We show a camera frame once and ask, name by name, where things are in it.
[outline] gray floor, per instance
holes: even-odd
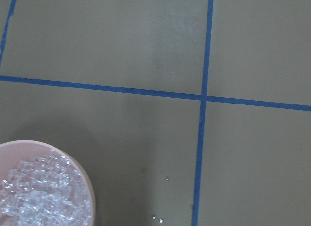
[[[208,94],[311,105],[310,1],[215,0]],[[17,0],[0,74],[200,94],[206,20],[207,0]],[[97,226],[191,225],[200,101],[6,81],[0,92],[0,143],[73,156]],[[310,112],[208,102],[198,225],[308,226],[310,131]]]

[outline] pink bowl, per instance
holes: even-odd
[[[91,212],[91,220],[90,225],[94,225],[95,220],[95,194],[92,187],[92,184],[84,171],[81,165],[73,159],[71,156],[66,154],[65,152],[48,145],[43,142],[31,141],[31,140],[19,140],[7,142],[0,145],[0,180],[4,180],[7,178],[7,175],[10,169],[15,168],[19,165],[22,160],[33,161],[36,156],[47,156],[50,151],[53,150],[57,152],[59,155],[64,155],[71,164],[75,167],[77,171],[81,174],[81,178],[84,181],[89,200],[92,206]]]

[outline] blue tape line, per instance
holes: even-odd
[[[0,75],[0,81],[48,85],[48,86],[55,86],[55,87],[80,88],[80,89],[89,89],[89,90],[97,90],[97,91],[122,92],[122,93],[129,93],[129,94],[170,97],[170,98],[179,98],[179,99],[188,99],[188,100],[200,100],[201,99],[200,95],[187,94],[187,93],[153,91],[153,90],[144,90],[144,89],[128,88],[128,87],[112,87],[112,86],[104,86],[104,85],[83,84],[83,83],[63,82],[63,81],[54,81],[54,80],[44,80],[44,79],[27,79],[27,78],[4,76],[4,75]]]
[[[269,108],[284,108],[284,109],[292,109],[292,110],[311,111],[311,106],[303,105],[303,104],[288,104],[288,103],[277,103],[277,102],[269,102],[269,101],[255,101],[255,100],[236,99],[236,98],[219,97],[219,96],[207,96],[207,101],[229,103],[229,104],[244,104],[244,105],[269,107]]]
[[[191,223],[192,226],[198,226],[198,220],[199,220],[202,154],[203,154],[203,142],[204,142],[204,126],[205,126],[206,95],[207,95],[208,69],[209,69],[209,57],[210,57],[210,43],[211,43],[211,35],[212,35],[213,4],[214,4],[214,0],[208,0],[207,30],[206,30],[206,40],[205,40],[205,54],[204,54],[203,79],[202,79],[201,104],[200,104],[200,121],[199,121],[194,193],[193,193],[193,212],[192,212],[192,223]]]
[[[1,44],[0,44],[0,49],[1,49],[0,50],[0,67],[1,67],[2,57],[3,57],[4,48],[5,48],[5,44],[6,44],[6,36],[8,34],[10,17],[12,16],[12,14],[14,12],[15,4],[16,4],[16,0],[11,0],[11,5],[10,5],[8,17],[6,18],[6,23],[5,23],[5,27],[4,27],[4,31],[3,31],[3,35],[2,35]]]

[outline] blue tape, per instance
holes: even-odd
[[[4,27],[4,31],[3,31],[3,35],[2,35],[1,44],[0,44],[0,49],[1,49],[0,50],[0,67],[1,67],[3,53],[4,53],[4,48],[5,48],[5,44],[6,44],[6,36],[8,34],[8,27],[9,27],[10,17],[12,16],[12,14],[14,12],[15,4],[16,4],[16,0],[11,0],[11,5],[10,5],[8,17],[6,18],[6,23],[5,23],[5,27]]]
[[[311,106],[303,105],[303,104],[288,104],[288,103],[278,103],[278,102],[269,102],[269,101],[255,101],[255,100],[236,99],[236,98],[219,97],[219,96],[207,96],[207,101],[229,103],[229,104],[252,105],[252,106],[269,107],[269,108],[284,108],[284,109],[292,109],[292,110],[311,111]]]
[[[210,43],[211,43],[211,35],[212,35],[213,4],[214,4],[214,0],[208,0],[207,30],[206,30],[206,40],[205,40],[205,54],[204,54],[201,104],[200,104],[200,121],[199,121],[199,132],[198,132],[198,143],[197,143],[196,165],[195,165],[195,179],[194,179],[194,193],[193,193],[193,212],[192,212],[192,223],[191,223],[192,226],[198,226],[198,220],[199,220],[202,155],[203,155],[203,143],[204,143],[204,126],[205,126],[206,95],[207,95],[208,69],[209,69],[209,57],[210,57]]]
[[[5,75],[0,75],[0,81],[37,84],[37,85],[48,85],[48,86],[55,86],[55,87],[80,88],[80,89],[97,90],[97,91],[122,92],[122,93],[129,93],[129,94],[160,96],[160,97],[169,97],[169,98],[196,100],[196,101],[202,100],[201,95],[195,95],[195,94],[168,92],[168,91],[153,91],[153,90],[144,90],[144,89],[128,88],[128,87],[112,87],[112,86],[104,86],[104,85],[83,84],[83,83],[63,82],[63,81],[54,81],[54,80],[44,80],[44,79],[28,79],[28,78],[5,76]],[[210,102],[218,102],[218,103],[243,104],[243,105],[260,106],[260,107],[311,111],[310,105],[303,105],[303,104],[288,104],[288,103],[278,103],[278,102],[269,102],[269,101],[255,101],[255,100],[236,99],[236,98],[219,97],[219,96],[206,96],[204,97],[204,100],[210,101]],[[202,105],[202,108],[200,108],[200,121],[205,119],[205,116],[204,116],[205,111],[203,109],[204,109],[204,104]]]
[[[153,91],[153,90],[144,90],[144,89],[128,88],[128,87],[112,87],[112,86],[104,86],[104,85],[83,84],[83,83],[63,82],[63,81],[54,81],[54,80],[44,80],[44,79],[27,79],[27,78],[4,76],[4,75],[0,75],[0,81],[48,85],[48,86],[55,86],[55,87],[80,88],[80,89],[89,89],[89,90],[97,90],[97,91],[122,92],[122,93],[129,93],[129,94],[170,97],[170,98],[179,98],[179,99],[188,99],[188,100],[200,100],[201,99],[200,95],[187,94],[187,93]]]

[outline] stain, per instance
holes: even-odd
[[[141,171],[142,174],[146,174],[146,173],[147,173],[146,167],[142,167],[142,168],[140,169],[140,171]]]

